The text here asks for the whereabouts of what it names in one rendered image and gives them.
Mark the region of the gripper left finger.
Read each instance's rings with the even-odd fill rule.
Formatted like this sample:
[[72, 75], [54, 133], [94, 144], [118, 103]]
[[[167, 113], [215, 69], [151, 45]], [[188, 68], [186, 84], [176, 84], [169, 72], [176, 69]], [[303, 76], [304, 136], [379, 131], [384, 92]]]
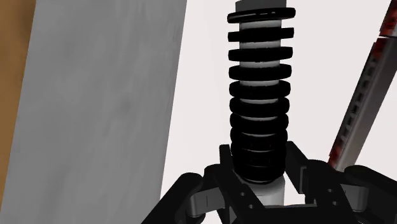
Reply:
[[250, 187], [233, 171], [230, 147], [219, 147], [220, 163], [204, 175], [187, 172], [174, 182], [141, 224], [201, 224], [216, 211], [222, 224], [255, 224], [254, 213], [263, 209]]

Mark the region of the grey and red long bar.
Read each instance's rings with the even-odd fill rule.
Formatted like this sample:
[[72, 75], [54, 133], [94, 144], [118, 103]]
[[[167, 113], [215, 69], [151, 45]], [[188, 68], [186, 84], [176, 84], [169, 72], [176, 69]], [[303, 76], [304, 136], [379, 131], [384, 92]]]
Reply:
[[396, 72], [397, 0], [391, 0], [330, 151], [335, 170], [356, 163]]

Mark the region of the white cylinder with black coil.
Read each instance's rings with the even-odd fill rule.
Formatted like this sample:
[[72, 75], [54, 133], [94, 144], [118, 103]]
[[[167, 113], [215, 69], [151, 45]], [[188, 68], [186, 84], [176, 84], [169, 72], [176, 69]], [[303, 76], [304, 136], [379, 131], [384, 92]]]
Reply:
[[294, 36], [282, 21], [293, 18], [287, 0], [239, 0], [227, 16], [238, 31], [228, 41], [239, 44], [228, 58], [235, 65], [228, 70], [230, 84], [230, 153], [234, 171], [248, 183], [266, 206], [284, 204], [284, 170], [291, 91], [286, 78], [292, 68], [284, 64], [293, 49], [281, 41]]

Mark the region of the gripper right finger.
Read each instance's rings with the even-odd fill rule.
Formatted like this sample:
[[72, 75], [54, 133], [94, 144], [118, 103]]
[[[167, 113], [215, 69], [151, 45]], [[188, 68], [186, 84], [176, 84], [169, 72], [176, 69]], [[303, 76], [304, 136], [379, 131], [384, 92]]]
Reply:
[[305, 206], [303, 224], [397, 224], [397, 181], [362, 165], [336, 171], [286, 143], [286, 174]]

